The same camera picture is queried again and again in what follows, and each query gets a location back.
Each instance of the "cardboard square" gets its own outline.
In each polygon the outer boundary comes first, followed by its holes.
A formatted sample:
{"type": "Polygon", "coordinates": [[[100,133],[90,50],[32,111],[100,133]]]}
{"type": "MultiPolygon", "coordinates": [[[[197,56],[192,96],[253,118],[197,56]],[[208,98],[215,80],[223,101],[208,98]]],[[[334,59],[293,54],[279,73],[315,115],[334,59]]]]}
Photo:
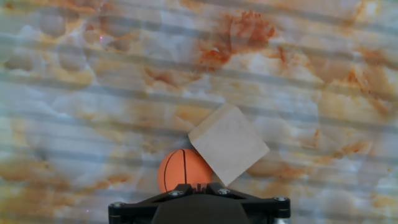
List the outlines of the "cardboard square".
{"type": "Polygon", "coordinates": [[[210,114],[188,137],[225,186],[269,152],[241,110],[228,103],[210,114]]]}

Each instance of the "black seam line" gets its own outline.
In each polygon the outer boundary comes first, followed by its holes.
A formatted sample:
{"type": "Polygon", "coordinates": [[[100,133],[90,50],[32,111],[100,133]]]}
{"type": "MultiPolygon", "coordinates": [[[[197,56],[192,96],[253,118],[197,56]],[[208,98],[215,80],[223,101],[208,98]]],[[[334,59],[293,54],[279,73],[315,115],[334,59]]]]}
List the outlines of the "black seam line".
{"type": "Polygon", "coordinates": [[[187,184],[187,163],[185,162],[185,150],[182,150],[182,155],[184,157],[184,176],[185,176],[185,184],[187,184]]]}
{"type": "Polygon", "coordinates": [[[201,157],[201,155],[199,154],[199,152],[196,150],[196,149],[191,149],[196,155],[198,155],[198,156],[200,156],[201,157]]]}
{"type": "Polygon", "coordinates": [[[173,152],[173,154],[169,157],[169,159],[167,159],[166,162],[166,166],[164,167],[164,175],[163,175],[163,181],[164,181],[164,189],[167,191],[167,186],[166,186],[166,171],[167,171],[167,166],[170,162],[170,159],[173,157],[173,155],[176,153],[177,151],[173,152]]]}

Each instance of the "bolt head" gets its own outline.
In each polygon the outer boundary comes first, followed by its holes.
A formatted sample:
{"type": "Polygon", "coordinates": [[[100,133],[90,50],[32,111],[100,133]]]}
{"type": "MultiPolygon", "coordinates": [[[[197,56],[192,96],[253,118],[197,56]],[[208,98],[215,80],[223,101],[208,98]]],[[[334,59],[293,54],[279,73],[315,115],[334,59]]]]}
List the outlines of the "bolt head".
{"type": "Polygon", "coordinates": [[[126,203],[124,203],[124,202],[113,202],[109,206],[110,207],[114,207],[114,208],[119,208],[119,207],[122,207],[124,204],[126,204],[126,203]]]}
{"type": "Polygon", "coordinates": [[[172,190],[169,192],[169,195],[171,195],[171,196],[179,196],[179,195],[183,195],[183,194],[184,194],[184,192],[179,191],[179,190],[172,190]]]}
{"type": "Polygon", "coordinates": [[[231,191],[228,190],[228,189],[219,189],[219,190],[217,191],[217,193],[222,194],[222,195],[229,194],[230,192],[231,192],[231,191]]]}
{"type": "Polygon", "coordinates": [[[287,197],[284,196],[276,196],[274,197],[275,200],[280,201],[280,202],[284,202],[287,200],[287,197]]]}

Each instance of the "toy basketball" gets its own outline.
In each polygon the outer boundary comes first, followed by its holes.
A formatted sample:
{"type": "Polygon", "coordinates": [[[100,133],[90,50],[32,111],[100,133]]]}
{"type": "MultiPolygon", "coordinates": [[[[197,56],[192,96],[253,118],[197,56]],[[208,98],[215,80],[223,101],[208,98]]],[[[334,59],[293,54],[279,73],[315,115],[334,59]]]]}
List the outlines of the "toy basketball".
{"type": "Polygon", "coordinates": [[[162,193],[173,190],[178,184],[211,183],[213,171],[198,152],[179,149],[170,153],[160,164],[157,183],[162,193]]]}

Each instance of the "white marble surface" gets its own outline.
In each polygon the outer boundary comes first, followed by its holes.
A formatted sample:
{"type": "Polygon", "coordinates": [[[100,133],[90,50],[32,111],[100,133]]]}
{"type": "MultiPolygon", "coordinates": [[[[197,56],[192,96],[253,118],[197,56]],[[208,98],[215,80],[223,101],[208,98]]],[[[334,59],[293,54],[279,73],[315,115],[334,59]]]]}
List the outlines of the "white marble surface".
{"type": "Polygon", "coordinates": [[[294,223],[398,222],[396,1],[0,5],[3,223],[106,223],[225,102],[271,149],[232,188],[294,223]]]}

